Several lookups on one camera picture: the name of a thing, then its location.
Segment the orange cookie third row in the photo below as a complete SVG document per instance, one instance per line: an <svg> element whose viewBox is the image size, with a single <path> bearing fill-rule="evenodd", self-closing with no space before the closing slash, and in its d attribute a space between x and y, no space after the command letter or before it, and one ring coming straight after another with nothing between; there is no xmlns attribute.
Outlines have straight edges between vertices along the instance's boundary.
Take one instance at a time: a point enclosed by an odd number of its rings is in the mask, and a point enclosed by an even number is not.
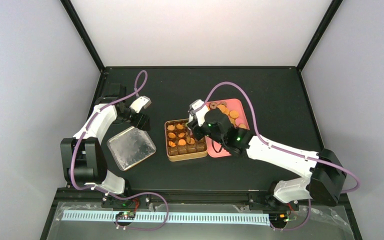
<svg viewBox="0 0 384 240"><path fill-rule="evenodd" d="M174 147L176 147L176 143L173 141L168 141L168 146L171 148L174 148Z"/></svg>
<svg viewBox="0 0 384 240"><path fill-rule="evenodd" d="M195 140L193 138L188 138L187 143L193 145L195 143Z"/></svg>

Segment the orange flower cookie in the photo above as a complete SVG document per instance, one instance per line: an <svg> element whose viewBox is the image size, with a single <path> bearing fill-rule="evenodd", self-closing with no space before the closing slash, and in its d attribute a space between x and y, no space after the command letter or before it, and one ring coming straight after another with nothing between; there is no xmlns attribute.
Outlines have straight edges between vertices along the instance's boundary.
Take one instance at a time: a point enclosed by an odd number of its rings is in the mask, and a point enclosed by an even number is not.
<svg viewBox="0 0 384 240"><path fill-rule="evenodd" d="M184 129L184 125L180 124L180 123L176 124L175 127L176 127L177 130L183 130Z"/></svg>
<svg viewBox="0 0 384 240"><path fill-rule="evenodd" d="M173 124L170 124L170 125L167 126L167 130L168 131L174 131L175 129L176 129L176 127Z"/></svg>

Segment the round waffle cookie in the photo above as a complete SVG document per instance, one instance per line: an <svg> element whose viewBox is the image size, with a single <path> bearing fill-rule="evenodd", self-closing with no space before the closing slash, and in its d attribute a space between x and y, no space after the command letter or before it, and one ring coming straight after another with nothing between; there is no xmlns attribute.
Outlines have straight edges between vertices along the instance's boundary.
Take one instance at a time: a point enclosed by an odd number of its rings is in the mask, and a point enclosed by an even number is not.
<svg viewBox="0 0 384 240"><path fill-rule="evenodd" d="M178 145L179 146L185 146L187 144L186 140L185 139L179 139L178 140Z"/></svg>

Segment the gold cookie tin box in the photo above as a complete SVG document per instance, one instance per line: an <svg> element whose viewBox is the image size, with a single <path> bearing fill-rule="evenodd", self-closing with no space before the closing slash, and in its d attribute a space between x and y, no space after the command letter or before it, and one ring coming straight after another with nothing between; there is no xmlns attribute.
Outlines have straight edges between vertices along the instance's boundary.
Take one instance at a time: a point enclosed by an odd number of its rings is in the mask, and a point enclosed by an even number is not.
<svg viewBox="0 0 384 240"><path fill-rule="evenodd" d="M184 129L176 129L174 131L168 131L168 125L183 124ZM187 126L188 119L179 119L179 120L169 120L164 123L164 134L165 134L165 145L166 145L166 154L168 159L171 162L185 161L203 158L208 155L208 148L206 139L202 138L201 140L196 140L192 136L191 130ZM176 134L175 138L168 138L168 133ZM185 136L180 138L178 137L179 133L185 133ZM188 144L187 140L189 138L193 138L195 140L194 144ZM184 139L186 141L186 145L179 146L178 141L180 139ZM172 141L176 143L176 147L169 147L168 141Z"/></svg>

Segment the orange cookie second row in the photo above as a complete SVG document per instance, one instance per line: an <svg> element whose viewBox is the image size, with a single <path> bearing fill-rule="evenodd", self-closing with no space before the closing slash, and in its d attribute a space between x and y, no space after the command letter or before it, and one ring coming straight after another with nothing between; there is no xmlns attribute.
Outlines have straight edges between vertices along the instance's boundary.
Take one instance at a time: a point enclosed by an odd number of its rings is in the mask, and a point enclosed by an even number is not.
<svg viewBox="0 0 384 240"><path fill-rule="evenodd" d="M169 133L167 134L167 136L168 136L169 139L174 139L174 138L176 137L176 134L173 133L173 132L169 132Z"/></svg>

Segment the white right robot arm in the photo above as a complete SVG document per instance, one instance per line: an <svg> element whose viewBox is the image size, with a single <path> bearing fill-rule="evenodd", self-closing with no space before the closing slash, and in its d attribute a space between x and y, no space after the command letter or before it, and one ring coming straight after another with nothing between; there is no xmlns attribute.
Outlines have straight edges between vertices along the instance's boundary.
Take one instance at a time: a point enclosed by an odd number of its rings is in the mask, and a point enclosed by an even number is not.
<svg viewBox="0 0 384 240"><path fill-rule="evenodd" d="M306 151L270 141L235 127L219 109L190 110L187 127L197 140L208 137L232 156L263 161L296 174L295 179L272 183L264 196L270 209L298 200L330 207L338 204L347 174L331 150Z"/></svg>

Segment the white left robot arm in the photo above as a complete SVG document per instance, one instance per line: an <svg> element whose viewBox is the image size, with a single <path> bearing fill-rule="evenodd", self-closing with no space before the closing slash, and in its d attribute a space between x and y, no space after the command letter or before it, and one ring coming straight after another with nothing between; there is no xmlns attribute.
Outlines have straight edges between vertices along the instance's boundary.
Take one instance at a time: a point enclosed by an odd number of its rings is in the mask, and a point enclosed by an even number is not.
<svg viewBox="0 0 384 240"><path fill-rule="evenodd" d="M65 180L77 190L122 195L126 181L108 169L102 140L113 123L129 123L139 130L150 130L150 118L141 112L150 104L149 97L140 96L137 91L127 94L124 86L99 97L83 127L60 143Z"/></svg>

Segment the chocolate sprinkled donut cookie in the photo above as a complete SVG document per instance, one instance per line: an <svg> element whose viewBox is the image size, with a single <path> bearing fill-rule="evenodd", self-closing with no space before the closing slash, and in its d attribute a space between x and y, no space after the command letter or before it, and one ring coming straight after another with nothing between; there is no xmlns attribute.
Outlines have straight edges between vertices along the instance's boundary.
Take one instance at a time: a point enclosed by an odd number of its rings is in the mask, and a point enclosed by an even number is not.
<svg viewBox="0 0 384 240"><path fill-rule="evenodd" d="M216 102L211 102L211 103L209 104L209 108L210 108L211 110L216 109L217 106L218 106L218 104L217 104Z"/></svg>

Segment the pink plastic tray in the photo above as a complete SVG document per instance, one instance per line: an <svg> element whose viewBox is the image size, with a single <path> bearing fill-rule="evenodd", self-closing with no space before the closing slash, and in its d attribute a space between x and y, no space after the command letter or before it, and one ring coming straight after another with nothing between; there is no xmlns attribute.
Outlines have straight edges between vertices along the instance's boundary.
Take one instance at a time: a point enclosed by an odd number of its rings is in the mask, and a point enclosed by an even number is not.
<svg viewBox="0 0 384 240"><path fill-rule="evenodd" d="M237 98L215 100L207 102L206 106L210 109L209 104L216 102L217 108L228 116L230 122L237 128L250 129L242 102ZM209 137L205 137L208 155L212 158L222 158L231 156L225 149L221 149L221 145L217 142L212 142Z"/></svg>

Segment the silver tin lid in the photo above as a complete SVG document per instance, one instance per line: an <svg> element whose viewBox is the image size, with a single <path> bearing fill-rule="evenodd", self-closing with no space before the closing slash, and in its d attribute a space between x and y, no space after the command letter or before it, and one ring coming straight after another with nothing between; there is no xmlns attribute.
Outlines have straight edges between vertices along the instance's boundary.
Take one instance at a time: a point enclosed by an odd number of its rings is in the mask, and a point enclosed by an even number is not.
<svg viewBox="0 0 384 240"><path fill-rule="evenodd" d="M121 171L127 171L156 153L157 148L145 130L129 127L107 141Z"/></svg>

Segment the black enclosure frame post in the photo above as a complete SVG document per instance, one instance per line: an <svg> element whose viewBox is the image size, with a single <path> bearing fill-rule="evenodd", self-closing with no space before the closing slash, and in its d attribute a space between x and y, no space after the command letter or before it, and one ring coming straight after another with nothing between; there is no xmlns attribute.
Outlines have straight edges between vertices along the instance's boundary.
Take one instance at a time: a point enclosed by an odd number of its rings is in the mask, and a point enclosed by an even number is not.
<svg viewBox="0 0 384 240"><path fill-rule="evenodd" d="M78 35L80 36L80 39L82 40L83 44L85 45L88 53L90 54L92 60L94 61L97 69L100 72L103 72L105 70L105 65L103 64L93 42L90 38L85 26L83 25L80 16L78 15L73 3L71 0L60 0L63 8L65 9L68 17L70 18L71 22L73 23Z"/></svg>

